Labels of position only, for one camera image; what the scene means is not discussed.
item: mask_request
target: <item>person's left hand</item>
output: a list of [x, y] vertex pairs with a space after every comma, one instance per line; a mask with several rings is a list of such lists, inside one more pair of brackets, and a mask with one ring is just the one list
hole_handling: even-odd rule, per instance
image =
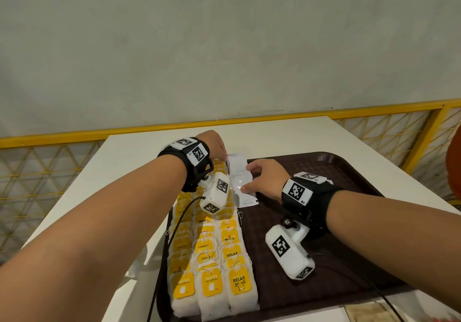
[[223, 162], [227, 161], [226, 147], [224, 146], [221, 136], [219, 136], [219, 134], [214, 130], [208, 130], [206, 132], [200, 133], [196, 136], [196, 138], [207, 144], [208, 148], [210, 149], [211, 159], [218, 158]]

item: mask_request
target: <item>black cable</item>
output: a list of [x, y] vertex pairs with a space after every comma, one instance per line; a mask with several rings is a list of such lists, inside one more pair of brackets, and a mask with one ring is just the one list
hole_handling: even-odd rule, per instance
[[373, 284], [372, 281], [370, 281], [366, 276], [362, 275], [360, 272], [358, 272], [356, 269], [354, 269], [353, 267], [351, 267], [347, 262], [345, 262], [344, 260], [334, 256], [334, 255], [331, 255], [331, 254], [325, 254], [325, 253], [315, 253], [314, 255], [323, 255], [323, 256], [327, 256], [327, 257], [330, 257], [330, 258], [333, 258], [333, 259], [336, 259], [337, 261], [339, 261], [340, 263], [342, 263], [343, 265], [349, 267], [350, 270], [354, 271], [354, 273], [359, 276], [361, 279], [363, 279], [366, 283], [368, 283], [374, 290], [375, 292], [377, 292], [383, 299], [384, 301], [389, 305], [389, 307], [392, 309], [392, 311], [394, 311], [395, 315], [397, 316], [397, 318], [400, 320], [400, 322], [405, 322], [405, 320], [399, 315], [399, 313], [397, 312], [397, 310], [395, 309], [394, 305], [392, 305], [390, 303], [390, 301], [386, 298], [386, 296], [384, 296], [383, 292], [381, 290], [379, 290], [377, 288], [377, 286], [375, 286]]
[[[173, 237], [174, 237], [174, 235], [176, 234], [176, 231], [177, 231], [177, 228], [178, 228], [179, 224], [181, 223], [182, 217], [184, 216], [184, 214], [186, 214], [187, 209], [189, 209], [190, 205], [191, 205], [193, 202], [195, 202], [197, 199], [205, 199], [205, 197], [197, 197], [197, 198], [193, 199], [193, 200], [186, 206], [186, 208], [184, 208], [184, 211], [182, 212], [181, 216], [179, 217], [179, 220], [177, 221], [176, 227], [174, 228], [174, 231], [173, 231], [173, 233], [171, 234], [170, 240], [168, 241], [168, 245], [166, 246], [166, 251], [167, 251], [167, 252], [168, 252], [168, 250], [170, 249], [170, 244], [171, 244], [172, 241], [173, 241]], [[151, 316], [152, 316], [153, 303], [155, 302], [155, 297], [157, 296], [157, 288], [158, 288], [158, 281], [159, 281], [159, 280], [160, 280], [160, 271], [158, 272], [157, 282], [155, 283], [155, 289], [153, 290], [152, 302], [150, 303], [149, 314], [147, 315], [147, 322], [150, 321], [150, 318], [151, 318]]]

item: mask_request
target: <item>wrist strap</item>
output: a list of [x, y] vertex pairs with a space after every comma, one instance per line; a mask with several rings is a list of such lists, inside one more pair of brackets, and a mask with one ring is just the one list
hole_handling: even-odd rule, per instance
[[197, 138], [183, 138], [173, 141], [158, 154], [158, 157], [163, 155], [174, 155], [181, 159], [186, 166], [187, 178], [182, 187], [183, 192], [197, 191], [199, 181], [214, 169], [209, 147]]
[[341, 187], [323, 176], [297, 173], [282, 189], [282, 206], [293, 220], [330, 232], [326, 226], [326, 212], [331, 198], [340, 190]]

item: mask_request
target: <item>forearm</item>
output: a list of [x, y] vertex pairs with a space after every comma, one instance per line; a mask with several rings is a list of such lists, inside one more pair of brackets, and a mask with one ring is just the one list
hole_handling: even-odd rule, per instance
[[[90, 317], [82, 320], [100, 319], [185, 179], [183, 162], [162, 156], [79, 204], [1, 268], [2, 311], [11, 321], [23, 320], [28, 313], [35, 319], [34, 312], [45, 310], [37, 321], [61, 321], [72, 311]], [[89, 292], [100, 293], [96, 301], [88, 299]], [[28, 308], [15, 307], [18, 301]]]
[[339, 191], [331, 199], [327, 224], [335, 237], [359, 254], [461, 311], [461, 216]]

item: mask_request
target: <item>white 3d-printed device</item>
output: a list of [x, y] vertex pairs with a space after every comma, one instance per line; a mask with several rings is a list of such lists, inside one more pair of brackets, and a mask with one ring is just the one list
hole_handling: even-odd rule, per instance
[[231, 179], [228, 175], [217, 172], [203, 193], [205, 199], [200, 201], [200, 208], [208, 214], [219, 212], [226, 206], [227, 196], [231, 187], [230, 184]]
[[296, 228], [288, 229], [282, 225], [273, 226], [266, 233], [266, 243], [287, 276], [303, 280], [314, 270], [315, 263], [301, 246], [309, 228], [297, 221], [296, 224]]

